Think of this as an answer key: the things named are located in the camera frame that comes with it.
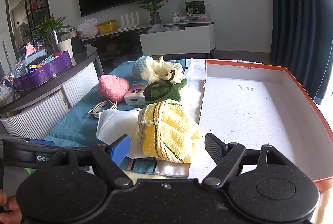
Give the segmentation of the person's left hand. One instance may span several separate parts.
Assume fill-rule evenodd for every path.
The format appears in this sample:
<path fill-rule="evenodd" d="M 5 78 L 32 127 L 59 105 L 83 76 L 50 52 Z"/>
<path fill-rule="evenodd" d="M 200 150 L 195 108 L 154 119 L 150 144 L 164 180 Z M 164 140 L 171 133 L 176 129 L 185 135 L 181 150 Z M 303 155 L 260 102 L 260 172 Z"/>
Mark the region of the person's left hand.
<path fill-rule="evenodd" d="M 1 223 L 21 224 L 22 214 L 15 196 L 7 197 L 1 190 L 1 206 L 8 207 L 8 211 L 1 213 Z"/>

